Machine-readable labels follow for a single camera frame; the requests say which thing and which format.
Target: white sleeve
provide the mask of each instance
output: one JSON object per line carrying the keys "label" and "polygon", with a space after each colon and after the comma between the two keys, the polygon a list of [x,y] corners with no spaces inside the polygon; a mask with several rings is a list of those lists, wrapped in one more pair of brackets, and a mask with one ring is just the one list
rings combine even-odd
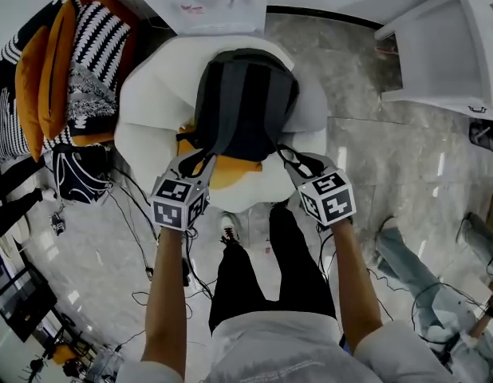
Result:
{"label": "white sleeve", "polygon": [[387,383],[452,383],[456,379],[403,322],[390,322],[365,337],[354,357]]}
{"label": "white sleeve", "polygon": [[173,369],[155,361],[126,361],[119,369],[116,383],[183,383]]}

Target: black pants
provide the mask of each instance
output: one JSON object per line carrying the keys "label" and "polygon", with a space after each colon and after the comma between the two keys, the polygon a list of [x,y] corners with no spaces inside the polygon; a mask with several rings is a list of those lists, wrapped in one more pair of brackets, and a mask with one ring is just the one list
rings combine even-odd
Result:
{"label": "black pants", "polygon": [[335,318],[329,286],[310,256],[293,213],[283,206],[271,210],[270,241],[282,273],[279,300],[264,298],[247,252],[239,244],[228,243],[211,304],[211,333],[226,319],[263,310],[312,312]]}
{"label": "black pants", "polygon": [[[45,166],[45,160],[38,163],[31,157],[16,163],[0,176],[0,200]],[[41,189],[35,189],[21,199],[0,206],[0,237],[9,230],[32,206],[42,200]]]}

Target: floor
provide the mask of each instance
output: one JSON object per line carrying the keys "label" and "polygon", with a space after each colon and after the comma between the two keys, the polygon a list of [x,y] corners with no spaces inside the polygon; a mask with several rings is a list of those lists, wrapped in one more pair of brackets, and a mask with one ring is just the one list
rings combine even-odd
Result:
{"label": "floor", "polygon": [[[400,71],[396,56],[375,52],[370,29],[269,14],[266,36],[296,61],[307,62],[321,79],[329,101],[329,156],[353,183],[358,209],[354,226],[366,261],[373,260],[377,228],[395,215],[406,243],[434,274],[455,285],[466,274],[483,276],[484,269],[471,252],[456,243],[464,214],[474,211],[485,216],[493,192],[493,152],[469,143],[468,119],[424,105],[381,103],[382,90],[400,85]],[[120,176],[115,177],[126,185]],[[140,202],[140,195],[132,190]],[[112,195],[153,264],[156,245],[144,217],[118,186]],[[298,223],[317,258],[320,242],[315,222],[295,205]],[[133,301],[132,292],[148,291],[149,282],[124,217],[110,197],[100,207],[69,204],[62,212],[67,230],[55,238],[46,223],[56,210],[52,203],[41,203],[29,213],[28,253],[50,281],[59,308],[75,320],[85,338],[98,345],[125,342],[144,328],[144,308]],[[268,241],[268,213],[269,207],[259,204],[239,215],[240,235],[266,297],[276,299],[280,274]],[[199,237],[191,259],[204,282],[215,280],[221,259],[218,217],[219,211],[210,208],[196,225]],[[328,242],[326,267],[333,249],[333,241]],[[330,279],[337,301],[334,265]],[[384,279],[373,277],[373,283],[390,315],[408,321],[411,297],[403,291],[392,292]],[[390,285],[398,287],[393,280]],[[186,295],[196,291],[190,286]],[[145,295],[136,297],[140,303],[147,301]],[[205,378],[211,361],[210,302],[198,294],[187,303],[192,311],[187,322],[187,381],[193,383]],[[143,345],[141,335],[121,353],[139,358]]]}

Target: white chair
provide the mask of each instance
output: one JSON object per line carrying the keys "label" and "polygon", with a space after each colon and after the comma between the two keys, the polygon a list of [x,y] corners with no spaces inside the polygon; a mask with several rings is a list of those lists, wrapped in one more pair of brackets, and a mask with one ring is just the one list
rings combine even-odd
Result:
{"label": "white chair", "polygon": [[[276,44],[249,36],[180,37],[162,45],[128,77],[120,93],[115,143],[148,193],[176,155],[176,133],[193,117],[197,88],[207,63],[218,53],[263,49],[278,57],[300,84],[298,103],[283,129],[281,142],[300,152],[326,152],[325,93],[304,65],[296,65]],[[210,190],[211,205],[240,212],[259,202],[277,202],[294,192],[282,160],[275,153],[262,172],[247,172],[238,182]]]}

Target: black backpack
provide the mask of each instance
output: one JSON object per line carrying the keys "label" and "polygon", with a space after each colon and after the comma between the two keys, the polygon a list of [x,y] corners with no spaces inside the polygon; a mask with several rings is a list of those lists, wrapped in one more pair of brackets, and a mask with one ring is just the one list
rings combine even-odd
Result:
{"label": "black backpack", "polygon": [[200,79],[195,131],[178,140],[201,148],[201,156],[263,161],[275,152],[298,94],[298,82],[274,55],[260,49],[220,53]]}
{"label": "black backpack", "polygon": [[110,168],[105,146],[75,148],[59,144],[53,150],[53,177],[62,199],[94,204],[112,187]]}

